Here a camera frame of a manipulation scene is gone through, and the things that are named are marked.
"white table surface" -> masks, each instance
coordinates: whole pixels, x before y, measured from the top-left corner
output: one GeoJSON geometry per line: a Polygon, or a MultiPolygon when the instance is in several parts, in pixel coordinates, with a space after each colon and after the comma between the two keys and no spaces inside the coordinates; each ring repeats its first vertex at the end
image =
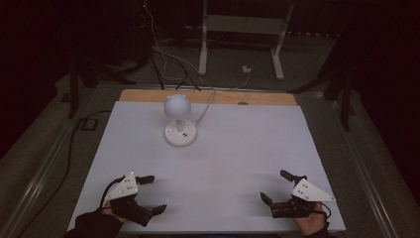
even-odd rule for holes
{"type": "MultiPolygon", "coordinates": [[[[196,120],[206,104],[192,104],[196,120]]],[[[195,142],[176,148],[165,141],[170,121],[163,103],[116,102],[68,229],[75,217],[97,208],[105,187],[134,172],[155,176],[139,186],[136,201],[167,204],[147,227],[127,222],[122,232],[238,233],[297,230],[291,219],[271,217],[260,192],[287,201],[293,183],[280,170],[333,194],[299,106],[213,104],[198,125],[195,142]]],[[[336,202],[330,230],[345,230],[336,202]]]]}

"dark background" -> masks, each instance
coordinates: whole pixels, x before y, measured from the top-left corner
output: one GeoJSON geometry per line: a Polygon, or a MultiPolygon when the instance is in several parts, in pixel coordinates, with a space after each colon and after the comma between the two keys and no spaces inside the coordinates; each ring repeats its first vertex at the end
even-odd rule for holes
{"type": "MultiPolygon", "coordinates": [[[[133,6],[130,1],[121,2],[133,6]]],[[[253,11],[241,9],[244,5],[238,2],[215,0],[209,11],[269,17],[277,14],[265,5],[253,6],[253,11]]],[[[292,35],[340,34],[323,71],[334,67],[351,71],[354,89],[360,92],[367,112],[419,201],[420,191],[415,189],[420,183],[418,4],[407,0],[295,2],[288,29],[292,35]]],[[[54,83],[68,73],[71,49],[82,47],[103,60],[115,59],[113,33],[118,24],[104,17],[113,4],[115,1],[105,0],[2,1],[0,158],[55,96],[54,83]]],[[[185,25],[201,24],[201,8],[196,0],[150,1],[156,23],[180,41],[185,39],[185,25]]],[[[130,22],[124,10],[120,11],[121,24],[130,22]]]]}

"white ball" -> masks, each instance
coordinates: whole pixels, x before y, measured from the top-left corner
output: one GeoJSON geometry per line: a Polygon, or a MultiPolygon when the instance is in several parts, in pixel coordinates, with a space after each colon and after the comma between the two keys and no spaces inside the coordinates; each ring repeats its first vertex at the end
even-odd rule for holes
{"type": "Polygon", "coordinates": [[[164,103],[164,114],[176,120],[184,119],[191,112],[191,102],[185,94],[168,96],[164,103]]]}

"table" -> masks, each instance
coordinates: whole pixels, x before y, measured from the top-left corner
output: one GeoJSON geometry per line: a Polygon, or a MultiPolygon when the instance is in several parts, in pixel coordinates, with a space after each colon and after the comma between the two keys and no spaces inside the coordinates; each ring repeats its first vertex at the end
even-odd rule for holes
{"type": "MultiPolygon", "coordinates": [[[[195,142],[184,148],[163,136],[170,118],[163,102],[175,91],[125,90],[117,101],[92,163],[68,229],[74,219],[98,206],[113,179],[134,172],[155,176],[141,185],[139,205],[167,204],[147,227],[126,223],[127,233],[278,233],[296,231],[291,219],[273,219],[260,199],[287,201],[293,184],[280,170],[307,175],[330,194],[328,179],[305,118],[291,94],[217,92],[197,127],[195,142]]],[[[198,118],[212,92],[182,91],[198,118]]],[[[331,230],[345,225],[335,202],[331,230]]]]}
{"type": "Polygon", "coordinates": [[[281,68],[280,53],[281,46],[286,35],[290,16],[294,5],[289,4],[285,16],[281,19],[269,18],[253,18],[253,17],[239,17],[214,15],[207,12],[207,0],[203,1],[203,24],[202,24],[202,38],[201,38],[201,52],[200,62],[198,65],[198,74],[205,75],[207,71],[207,33],[208,31],[220,32],[239,32],[239,33],[257,33],[278,35],[278,41],[275,48],[271,49],[272,65],[275,71],[275,78],[284,80],[283,69],[281,68]]]}

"wooden edge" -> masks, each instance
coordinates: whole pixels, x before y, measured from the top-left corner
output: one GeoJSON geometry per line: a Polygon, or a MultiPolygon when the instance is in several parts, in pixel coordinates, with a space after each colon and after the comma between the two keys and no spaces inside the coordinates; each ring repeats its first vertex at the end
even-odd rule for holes
{"type": "MultiPolygon", "coordinates": [[[[125,89],[120,101],[164,102],[166,97],[182,93],[188,96],[192,103],[207,103],[213,91],[184,91],[184,90],[150,90],[125,89]]],[[[234,92],[217,91],[213,103],[218,104],[250,104],[250,105],[297,105],[296,99],[289,93],[268,92],[234,92]]]]}

